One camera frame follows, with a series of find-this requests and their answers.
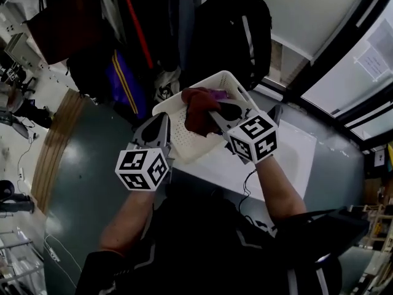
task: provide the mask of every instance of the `forearm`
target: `forearm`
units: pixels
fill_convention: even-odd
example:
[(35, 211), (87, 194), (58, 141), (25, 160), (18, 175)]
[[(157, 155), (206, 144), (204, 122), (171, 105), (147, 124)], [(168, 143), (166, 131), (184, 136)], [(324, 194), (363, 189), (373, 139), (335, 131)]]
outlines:
[(306, 206), (273, 156), (259, 162), (257, 173), (273, 222), (306, 213)]
[(9, 86), (9, 91), (8, 91), (8, 103), (7, 105), (12, 105), (12, 103), (15, 100), (16, 97), (16, 93), (17, 93), (17, 87), (15, 85), (15, 83), (11, 86)]
[(155, 192), (134, 191), (112, 222), (105, 228), (100, 241), (101, 250), (125, 254), (141, 237), (152, 211)]

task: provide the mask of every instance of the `black bag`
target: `black bag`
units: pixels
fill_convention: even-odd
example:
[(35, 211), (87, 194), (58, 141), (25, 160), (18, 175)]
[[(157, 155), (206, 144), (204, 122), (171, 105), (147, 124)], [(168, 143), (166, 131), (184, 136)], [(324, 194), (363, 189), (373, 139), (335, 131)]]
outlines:
[(111, 42), (99, 42), (83, 49), (67, 60), (71, 77), (79, 93), (96, 99), (97, 103), (111, 100), (111, 85), (105, 69), (111, 62), (113, 46)]
[(270, 30), (263, 0), (207, 0), (195, 14), (187, 85), (227, 70), (252, 90), (269, 73)]

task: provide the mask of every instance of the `gray floor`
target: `gray floor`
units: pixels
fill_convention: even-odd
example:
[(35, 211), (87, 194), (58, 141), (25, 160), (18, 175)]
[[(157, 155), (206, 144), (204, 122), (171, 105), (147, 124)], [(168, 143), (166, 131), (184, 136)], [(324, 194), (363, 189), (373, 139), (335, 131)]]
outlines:
[[(275, 101), (252, 94), (261, 109), (268, 111)], [(313, 168), (305, 195), (307, 208), (320, 210), (357, 204), (362, 193), (363, 157), (348, 140), (322, 123), (288, 106), (282, 119), (317, 138)], [(100, 233), (129, 194), (115, 175), (120, 150), (132, 137), (131, 126), (105, 106), (87, 104), (61, 159), (49, 205), (47, 233), (58, 238), (82, 266), (88, 253), (96, 250)], [(210, 194), (216, 187), (206, 181), (174, 171), (173, 182), (188, 191)], [(242, 196), (224, 191), (237, 204)], [(157, 192), (156, 205), (165, 198)], [(242, 212), (255, 220), (268, 216), (263, 202), (247, 199)], [(60, 257), (60, 265), (77, 282), (80, 272), (71, 257), (56, 241), (49, 241)], [(74, 294), (67, 276), (45, 258), (45, 278), (49, 294)]]

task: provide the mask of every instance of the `purple object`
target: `purple object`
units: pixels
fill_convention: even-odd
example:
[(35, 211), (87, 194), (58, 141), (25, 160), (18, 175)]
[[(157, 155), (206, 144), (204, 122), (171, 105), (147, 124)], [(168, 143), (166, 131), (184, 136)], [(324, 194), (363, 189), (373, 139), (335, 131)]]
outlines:
[(218, 101), (218, 100), (224, 100), (226, 98), (229, 98), (227, 91), (225, 90), (211, 90), (208, 88), (208, 91), (213, 98)]

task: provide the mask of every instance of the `yellow object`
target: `yellow object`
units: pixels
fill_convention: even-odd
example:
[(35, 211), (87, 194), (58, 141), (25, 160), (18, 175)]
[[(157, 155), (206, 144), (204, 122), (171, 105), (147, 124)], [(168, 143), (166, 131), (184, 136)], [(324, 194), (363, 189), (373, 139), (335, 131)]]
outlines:
[(391, 142), (387, 144), (387, 150), (389, 151), (389, 158), (393, 166), (393, 147), (391, 146)]

